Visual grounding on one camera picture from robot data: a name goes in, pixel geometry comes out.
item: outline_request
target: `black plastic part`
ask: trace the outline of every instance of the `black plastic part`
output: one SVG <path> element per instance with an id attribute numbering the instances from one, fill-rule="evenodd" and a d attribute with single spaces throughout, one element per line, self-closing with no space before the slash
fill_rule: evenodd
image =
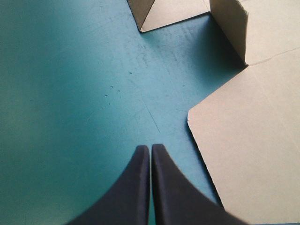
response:
<path id="1" fill-rule="evenodd" d="M 152 187 L 157 225 L 245 225 L 199 192 L 163 145 L 152 147 Z"/>
<path id="2" fill-rule="evenodd" d="M 149 150 L 138 146 L 127 167 L 93 206 L 68 225 L 147 225 Z"/>

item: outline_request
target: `teal surface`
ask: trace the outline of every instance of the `teal surface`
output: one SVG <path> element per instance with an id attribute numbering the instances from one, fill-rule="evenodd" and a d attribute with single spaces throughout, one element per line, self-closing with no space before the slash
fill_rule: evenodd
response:
<path id="1" fill-rule="evenodd" d="M 139 34 L 126 0 L 0 10 L 0 224 L 73 219 L 139 144 L 164 143 L 216 201 L 187 114 L 242 63 L 208 14 Z"/>

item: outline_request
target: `folded cardboard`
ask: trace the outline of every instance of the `folded cardboard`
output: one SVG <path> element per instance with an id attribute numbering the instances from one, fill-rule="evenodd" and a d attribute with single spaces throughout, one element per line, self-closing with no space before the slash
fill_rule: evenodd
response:
<path id="1" fill-rule="evenodd" d="M 299 47 L 299 0 L 210 0 L 210 8 L 249 65 Z"/>
<path id="2" fill-rule="evenodd" d="M 209 12 L 209 0 L 127 0 L 140 32 Z"/>
<path id="3" fill-rule="evenodd" d="M 192 108 L 188 125 L 225 210 L 251 224 L 298 223 L 300 1 L 210 5 L 249 66 Z"/>

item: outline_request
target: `cardboard flap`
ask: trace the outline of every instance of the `cardboard flap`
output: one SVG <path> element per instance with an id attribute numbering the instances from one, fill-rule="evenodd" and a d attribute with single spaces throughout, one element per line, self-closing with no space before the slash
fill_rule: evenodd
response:
<path id="1" fill-rule="evenodd" d="M 141 32 L 209 12 L 209 0 L 128 0 Z"/>
<path id="2" fill-rule="evenodd" d="M 248 13 L 237 0 L 210 0 L 210 11 L 238 55 L 246 63 Z"/>

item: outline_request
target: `cardboard triangle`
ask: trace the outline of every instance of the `cardboard triangle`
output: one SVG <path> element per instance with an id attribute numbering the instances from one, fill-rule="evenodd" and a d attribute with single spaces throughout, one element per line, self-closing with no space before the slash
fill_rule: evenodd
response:
<path id="1" fill-rule="evenodd" d="M 140 32 L 209 12 L 209 0 L 127 0 Z"/>

